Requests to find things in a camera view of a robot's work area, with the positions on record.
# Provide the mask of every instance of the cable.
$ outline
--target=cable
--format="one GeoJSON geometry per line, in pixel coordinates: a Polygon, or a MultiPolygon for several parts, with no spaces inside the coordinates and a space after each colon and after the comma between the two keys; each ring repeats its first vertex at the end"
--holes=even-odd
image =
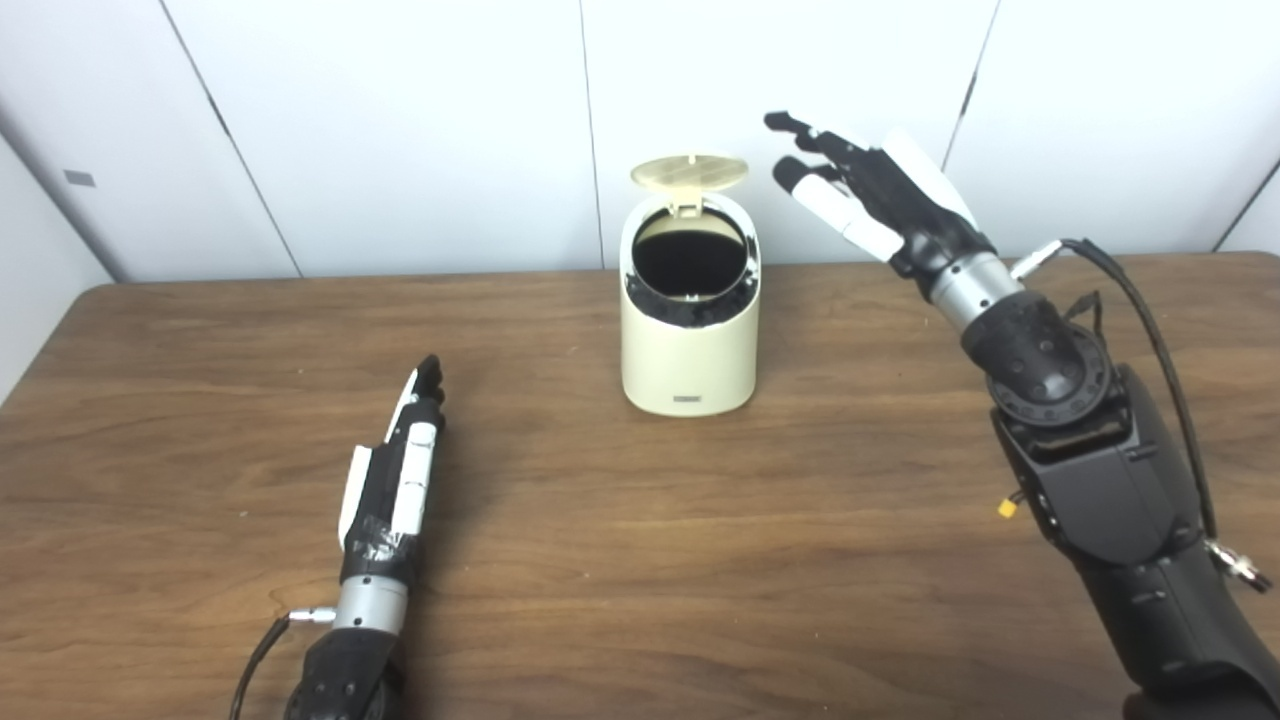
{"type": "Polygon", "coordinates": [[[1192,423],[1192,414],[1187,406],[1183,384],[1178,379],[1178,370],[1174,369],[1174,360],[1169,355],[1165,338],[1160,334],[1160,328],[1156,325],[1156,318],[1151,314],[1151,309],[1147,307],[1142,293],[1138,292],[1133,281],[1125,274],[1120,263],[1116,263],[1105,250],[1089,242],[1088,238],[1062,240],[1062,246],[1069,247],[1080,258],[1093,263],[1107,277],[1115,281],[1120,286],[1120,290],[1129,296],[1129,302],[1133,304],[1138,318],[1142,319],[1142,325],[1151,340],[1151,347],[1156,351],[1156,359],[1160,361],[1160,369],[1165,373],[1165,382],[1169,383],[1169,392],[1174,396],[1174,410],[1178,413],[1178,424],[1183,428],[1183,442],[1187,445],[1187,459],[1192,466],[1192,478],[1201,496],[1201,521],[1204,524],[1204,536],[1211,541],[1217,538],[1217,518],[1213,512],[1213,500],[1208,495],[1208,482],[1204,478],[1204,461],[1201,457],[1199,441],[1196,438],[1196,425],[1192,423]]]}
{"type": "Polygon", "coordinates": [[[275,619],[271,626],[268,628],[266,634],[262,639],[257,642],[257,647],[248,656],[248,662],[244,664],[244,673],[241,675],[241,682],[236,685],[236,694],[232,697],[232,711],[228,715],[229,720],[239,720],[239,708],[244,702],[244,691],[248,689],[248,682],[253,676],[253,670],[257,669],[257,664],[266,657],[268,651],[275,644],[275,641],[280,639],[284,630],[289,629],[289,616],[284,615],[275,619]]]}

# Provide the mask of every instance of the trash can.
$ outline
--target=trash can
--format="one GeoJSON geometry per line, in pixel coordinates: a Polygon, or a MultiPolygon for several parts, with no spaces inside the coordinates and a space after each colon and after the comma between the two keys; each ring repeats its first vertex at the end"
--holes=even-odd
{"type": "Polygon", "coordinates": [[[654,191],[622,228],[622,388],[641,410],[700,416],[741,406],[755,389],[760,247],[751,218],[714,191],[746,163],[678,155],[631,178],[654,191]]]}

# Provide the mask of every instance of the wooden table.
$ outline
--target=wooden table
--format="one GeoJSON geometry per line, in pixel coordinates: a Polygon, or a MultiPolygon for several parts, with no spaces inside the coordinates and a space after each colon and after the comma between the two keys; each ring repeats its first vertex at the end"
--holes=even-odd
{"type": "MultiPolygon", "coordinates": [[[[1185,383],[1224,539],[1280,573],[1280,260],[1126,260],[1185,383]]],[[[1166,393],[1106,288],[1117,359],[1166,393]]],[[[0,410],[0,706],[219,717],[287,609],[337,598],[351,447],[443,357],[407,639],[413,716],[1119,717],[1130,684],[1014,487],[979,373],[877,265],[765,272],[735,413],[623,398],[608,272],[111,286],[0,410]]],[[[1240,587],[1280,651],[1280,601],[1240,587]]],[[[320,628],[260,667],[276,719],[320,628]]]]}

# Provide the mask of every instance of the open lid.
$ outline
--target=open lid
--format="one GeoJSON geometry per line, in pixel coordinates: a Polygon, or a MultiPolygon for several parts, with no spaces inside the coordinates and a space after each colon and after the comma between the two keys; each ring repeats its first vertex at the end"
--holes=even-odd
{"type": "Polygon", "coordinates": [[[745,177],[746,160],[709,154],[658,158],[631,170],[640,187],[671,196],[667,209],[676,218],[701,215],[703,192],[724,190],[745,177]]]}

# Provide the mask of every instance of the robotic hand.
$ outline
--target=robotic hand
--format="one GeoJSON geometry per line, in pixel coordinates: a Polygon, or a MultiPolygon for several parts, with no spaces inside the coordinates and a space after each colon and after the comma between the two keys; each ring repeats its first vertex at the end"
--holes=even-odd
{"type": "Polygon", "coordinates": [[[431,355],[410,375],[383,443],[357,446],[347,473],[338,542],[337,607],[294,610],[268,630],[250,656],[230,720],[253,669],[289,621],[332,623],[307,651],[285,720],[397,720],[404,675],[399,632],[415,580],[435,441],[444,430],[440,361],[431,355]]]}
{"type": "Polygon", "coordinates": [[[765,124],[819,152],[783,158],[773,177],[847,241],[915,281],[987,374],[996,436],[1044,538],[1084,580],[1116,653],[1142,692],[1130,720],[1277,720],[1280,665],[1231,598],[1224,575],[1265,592],[1248,559],[1219,544],[1203,465],[1155,319],[1120,265],[1064,240],[1005,268],[972,213],[902,133],[881,147],[787,113],[765,124]],[[1062,249],[1102,268],[1142,316],[1174,391],[1190,470],[1142,380],[1101,336],[1021,279],[1062,249]]]}

